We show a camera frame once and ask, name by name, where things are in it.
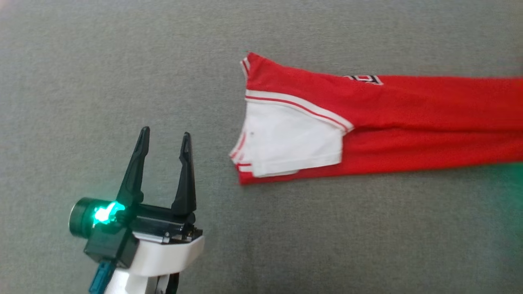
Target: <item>folded clothing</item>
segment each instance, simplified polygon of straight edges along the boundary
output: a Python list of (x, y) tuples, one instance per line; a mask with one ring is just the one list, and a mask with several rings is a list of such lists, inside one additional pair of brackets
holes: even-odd
[(523, 79), (334, 76), (249, 53), (240, 183), (523, 161)]

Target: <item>red stripe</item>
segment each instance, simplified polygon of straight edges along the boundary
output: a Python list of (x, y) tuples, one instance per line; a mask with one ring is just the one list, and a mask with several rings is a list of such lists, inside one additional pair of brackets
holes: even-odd
[(245, 60), (242, 60), (243, 67), (245, 68), (245, 72), (247, 75), (249, 74), (249, 69), (247, 68), (247, 64), (245, 63)]
[(231, 154), (231, 158), (235, 158), (236, 155), (238, 154), (238, 152), (242, 149), (243, 147), (243, 144), (245, 144), (245, 132), (242, 133), (242, 140), (240, 141), (240, 144), (238, 146), (238, 149), (236, 149), (236, 151), (234, 151), (233, 154)]
[(318, 116), (318, 117), (321, 117), (321, 118), (325, 118), (325, 119), (328, 119), (338, 125), (340, 125), (346, 132), (348, 132), (349, 130), (347, 129), (347, 127), (345, 127), (341, 122), (333, 119), (332, 117), (328, 117), (328, 116), (325, 116), (325, 115), (321, 115), (321, 114), (318, 114), (318, 113), (315, 113), (314, 111), (306, 108), (305, 106), (303, 105), (300, 105), (298, 103), (295, 103), (295, 102), (292, 102), (292, 101), (287, 101), (287, 100), (283, 100), (283, 99), (274, 99), (274, 98), (260, 98), (260, 97), (253, 97), (253, 96), (245, 96), (245, 98), (248, 98), (248, 99), (254, 99), (254, 100), (266, 100), (266, 101), (275, 101), (275, 102), (282, 102), (282, 103), (287, 103), (287, 104), (291, 104), (291, 105), (294, 105), (294, 106), (297, 106), (297, 107), (300, 107), (301, 109), (303, 110), (306, 110), (307, 112), (311, 113), (312, 115), (315, 115), (315, 116)]

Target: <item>red fabric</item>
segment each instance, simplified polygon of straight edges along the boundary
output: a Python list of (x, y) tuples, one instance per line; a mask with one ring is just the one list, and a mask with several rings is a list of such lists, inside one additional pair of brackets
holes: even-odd
[(376, 85), (247, 58), (248, 90), (303, 98), (355, 129), (340, 164), (266, 178), (240, 172), (241, 184), (523, 161), (521, 78), (379, 76)]

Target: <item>green led light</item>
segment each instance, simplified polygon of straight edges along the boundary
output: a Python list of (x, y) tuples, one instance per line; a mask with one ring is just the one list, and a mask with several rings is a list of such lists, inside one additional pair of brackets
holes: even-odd
[(123, 206), (122, 204), (116, 202), (116, 201), (113, 201), (111, 202), (107, 207), (103, 207), (103, 206), (100, 206), (100, 207), (97, 207), (95, 208), (95, 211), (94, 211), (94, 221), (93, 221), (93, 224), (97, 224), (99, 222), (101, 223), (109, 223), (113, 220), (115, 220), (115, 217), (116, 217), (116, 212), (118, 210), (125, 210), (125, 206)]

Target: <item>gray carpet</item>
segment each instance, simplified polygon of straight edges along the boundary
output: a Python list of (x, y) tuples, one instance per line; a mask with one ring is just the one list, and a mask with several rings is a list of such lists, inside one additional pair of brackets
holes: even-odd
[(146, 202), (194, 142), (190, 293), (522, 293), (523, 167), (241, 187), (227, 157), (251, 50), (339, 75), (521, 75), (517, 0), (0, 0), (0, 293), (87, 293), (67, 229), (114, 199), (151, 127)]

